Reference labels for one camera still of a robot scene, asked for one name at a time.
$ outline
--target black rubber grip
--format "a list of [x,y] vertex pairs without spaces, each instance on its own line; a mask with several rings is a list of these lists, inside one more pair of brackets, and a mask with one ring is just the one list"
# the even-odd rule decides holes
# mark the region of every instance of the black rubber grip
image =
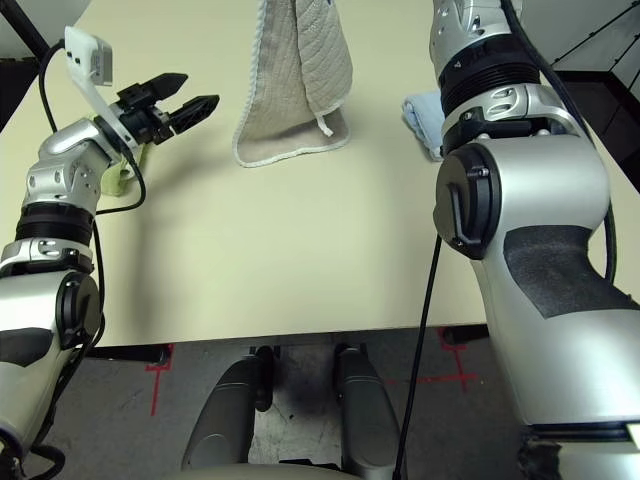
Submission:
[[544,318],[591,310],[640,310],[596,272],[587,255],[591,231],[578,226],[523,227],[507,233],[513,279]]
[[0,362],[27,367],[44,357],[53,332],[44,328],[21,328],[0,332]]

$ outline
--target floor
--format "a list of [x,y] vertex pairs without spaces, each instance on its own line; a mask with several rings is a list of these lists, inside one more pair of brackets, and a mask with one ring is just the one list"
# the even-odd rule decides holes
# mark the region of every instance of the floor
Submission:
[[[281,344],[272,408],[256,416],[252,463],[310,458],[340,463],[339,408],[331,388],[336,343],[366,342],[402,418],[416,330],[310,335]],[[162,478],[179,470],[191,428],[222,372],[262,341],[175,345],[170,369],[87,360],[59,402],[47,442],[67,464],[60,479]],[[157,383],[157,398],[154,387]],[[410,479],[517,479],[519,426],[489,339],[425,343],[408,438]],[[31,458],[28,473],[41,467]]]

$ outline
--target blue towel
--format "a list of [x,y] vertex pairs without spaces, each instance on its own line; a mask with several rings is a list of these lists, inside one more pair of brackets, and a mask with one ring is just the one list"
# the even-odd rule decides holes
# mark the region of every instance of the blue towel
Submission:
[[409,127],[427,148],[431,160],[441,162],[444,113],[440,106],[440,92],[409,95],[402,104],[402,111]]

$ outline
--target green cloth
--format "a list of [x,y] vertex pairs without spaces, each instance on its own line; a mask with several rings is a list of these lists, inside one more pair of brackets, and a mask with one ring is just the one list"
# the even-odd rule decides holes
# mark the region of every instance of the green cloth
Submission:
[[[136,158],[136,163],[140,170],[144,168],[145,158],[147,156],[147,146],[143,145],[140,149],[140,154]],[[111,197],[119,197],[122,195],[127,187],[127,184],[136,178],[133,175],[128,175],[127,159],[122,157],[119,164],[114,165],[107,169],[102,175],[102,181],[100,182],[100,189],[103,195],[109,195]]]

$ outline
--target red tape marking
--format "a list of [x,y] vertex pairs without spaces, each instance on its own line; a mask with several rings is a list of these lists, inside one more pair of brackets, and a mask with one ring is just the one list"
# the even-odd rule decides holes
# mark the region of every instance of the red tape marking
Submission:
[[[478,378],[476,373],[465,373],[462,368],[462,360],[460,358],[460,352],[467,349],[466,345],[447,345],[444,341],[443,333],[444,328],[438,328],[438,338],[440,340],[440,348],[445,352],[453,353],[453,357],[456,362],[456,369],[458,370],[457,374],[453,375],[436,375],[431,377],[418,377],[416,379],[416,383],[443,383],[443,382],[460,382],[460,386],[462,387],[462,392],[467,392],[467,382],[471,380],[475,380]],[[393,378],[389,378],[385,380],[385,383],[388,385],[397,385],[399,382]]]
[[158,391],[160,390],[160,374],[171,370],[171,361],[173,360],[173,343],[169,347],[169,360],[164,365],[146,365],[145,372],[155,372],[155,380],[153,382],[153,393],[151,395],[151,416],[155,417],[156,408],[158,406]]

